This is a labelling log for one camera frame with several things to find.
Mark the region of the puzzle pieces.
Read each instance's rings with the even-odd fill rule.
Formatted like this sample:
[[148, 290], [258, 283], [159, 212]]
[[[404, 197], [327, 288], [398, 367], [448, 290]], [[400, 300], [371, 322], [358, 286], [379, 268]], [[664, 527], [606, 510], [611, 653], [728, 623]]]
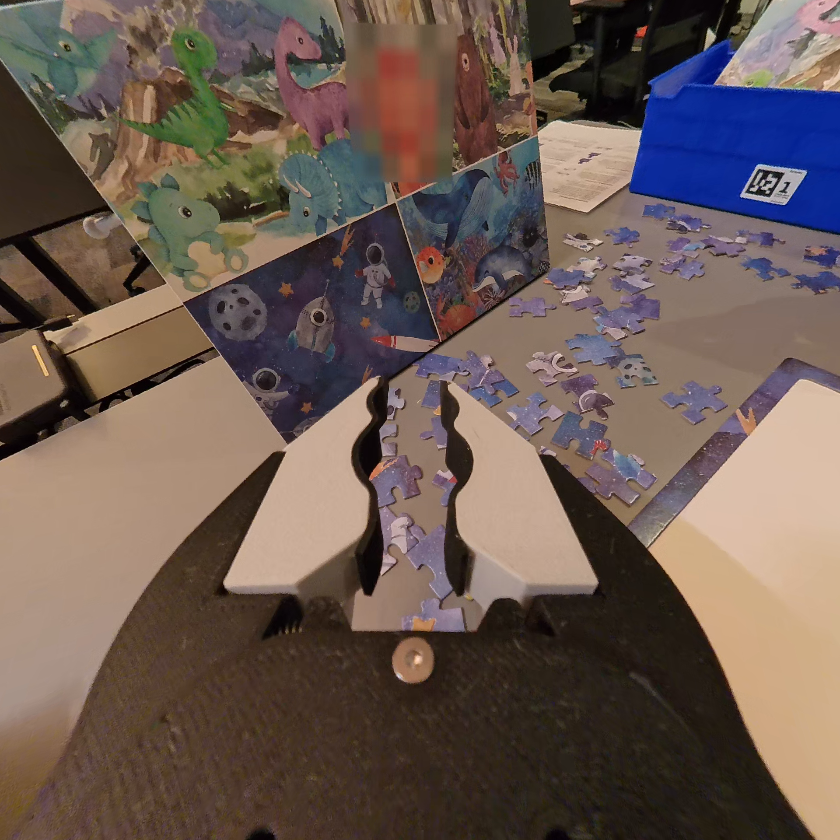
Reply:
[[440, 353], [489, 354], [518, 396], [496, 411], [630, 525], [786, 359], [838, 375], [838, 234], [678, 206], [680, 232], [626, 196], [584, 230], [592, 280], [534, 283], [540, 317], [497, 312]]

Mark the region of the four-picture puzzle reference board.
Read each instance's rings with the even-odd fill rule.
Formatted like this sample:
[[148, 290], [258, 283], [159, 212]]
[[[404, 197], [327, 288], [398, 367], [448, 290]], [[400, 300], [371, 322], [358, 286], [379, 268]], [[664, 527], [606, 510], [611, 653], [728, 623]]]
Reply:
[[290, 442], [549, 267], [526, 2], [22, 2], [2, 64]]

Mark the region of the dark grey box device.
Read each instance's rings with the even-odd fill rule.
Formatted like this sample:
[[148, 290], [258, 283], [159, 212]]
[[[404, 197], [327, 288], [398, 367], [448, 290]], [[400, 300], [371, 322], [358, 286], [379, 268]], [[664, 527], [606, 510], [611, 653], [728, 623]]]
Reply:
[[42, 329], [2, 343], [2, 438], [37, 431], [57, 419], [72, 392], [64, 355]]

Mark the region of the black office chair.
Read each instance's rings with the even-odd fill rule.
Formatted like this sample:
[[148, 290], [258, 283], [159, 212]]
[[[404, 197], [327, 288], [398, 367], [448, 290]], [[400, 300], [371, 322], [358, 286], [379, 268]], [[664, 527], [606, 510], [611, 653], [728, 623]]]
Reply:
[[653, 11], [649, 1], [576, 2], [573, 10], [581, 17], [575, 40], [589, 39], [592, 55], [574, 70], [554, 76], [553, 92], [575, 93], [584, 101], [588, 119], [616, 120], [634, 107], [635, 69], [632, 58], [636, 33], [649, 23]]

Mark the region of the space puzzle frame tray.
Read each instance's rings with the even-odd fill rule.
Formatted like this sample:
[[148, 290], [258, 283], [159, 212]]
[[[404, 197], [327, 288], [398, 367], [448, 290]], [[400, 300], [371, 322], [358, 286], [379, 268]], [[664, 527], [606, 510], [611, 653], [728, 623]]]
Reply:
[[839, 834], [838, 421], [838, 375], [786, 359], [629, 525], [814, 838]]

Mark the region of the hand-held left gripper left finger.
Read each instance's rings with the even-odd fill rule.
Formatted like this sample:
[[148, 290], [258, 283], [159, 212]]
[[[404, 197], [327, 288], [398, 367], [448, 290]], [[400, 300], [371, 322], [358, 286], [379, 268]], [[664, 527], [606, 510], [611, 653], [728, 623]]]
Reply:
[[373, 593], [384, 540], [370, 475], [382, 459], [388, 387], [373, 376], [285, 448], [226, 591], [302, 601]]

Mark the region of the dinosaur puzzle board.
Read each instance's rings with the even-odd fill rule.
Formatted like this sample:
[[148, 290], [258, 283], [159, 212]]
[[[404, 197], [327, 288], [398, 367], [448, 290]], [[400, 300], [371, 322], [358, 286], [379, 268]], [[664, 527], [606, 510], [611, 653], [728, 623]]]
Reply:
[[839, 91], [839, 2], [772, 2], [719, 86]]

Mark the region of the black partition panel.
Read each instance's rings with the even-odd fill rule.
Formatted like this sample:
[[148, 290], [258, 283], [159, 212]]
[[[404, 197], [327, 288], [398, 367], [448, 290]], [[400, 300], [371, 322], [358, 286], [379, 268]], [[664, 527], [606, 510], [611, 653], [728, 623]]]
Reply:
[[104, 207], [101, 196], [1, 68], [1, 239]]

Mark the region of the brown wooden seat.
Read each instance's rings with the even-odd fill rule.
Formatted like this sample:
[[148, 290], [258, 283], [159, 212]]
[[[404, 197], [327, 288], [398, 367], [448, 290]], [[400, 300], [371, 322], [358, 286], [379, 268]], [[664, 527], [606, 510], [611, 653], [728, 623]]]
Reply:
[[92, 402], [213, 349], [167, 285], [47, 331], [45, 337], [65, 355]]

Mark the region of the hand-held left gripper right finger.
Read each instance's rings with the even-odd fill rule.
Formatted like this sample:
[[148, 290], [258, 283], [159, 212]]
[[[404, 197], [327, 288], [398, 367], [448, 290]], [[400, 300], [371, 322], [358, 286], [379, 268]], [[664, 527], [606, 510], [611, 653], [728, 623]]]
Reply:
[[594, 593], [595, 572], [551, 480], [570, 477], [561, 464], [447, 382], [441, 422], [455, 478], [444, 536], [454, 592], [475, 602]]

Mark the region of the blue bin with white tag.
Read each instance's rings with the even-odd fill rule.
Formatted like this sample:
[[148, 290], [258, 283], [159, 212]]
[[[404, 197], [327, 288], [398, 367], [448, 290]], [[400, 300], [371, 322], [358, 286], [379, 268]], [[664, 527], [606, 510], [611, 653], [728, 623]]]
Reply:
[[839, 231], [839, 95], [717, 84], [725, 41], [653, 79], [630, 190]]

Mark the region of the printed paper sheet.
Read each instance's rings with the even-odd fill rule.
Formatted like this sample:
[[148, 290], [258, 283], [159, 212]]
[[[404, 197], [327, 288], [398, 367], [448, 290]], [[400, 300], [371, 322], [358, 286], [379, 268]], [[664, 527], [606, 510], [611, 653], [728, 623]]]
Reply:
[[629, 186], [642, 131], [552, 121], [538, 133], [544, 202], [588, 214]]

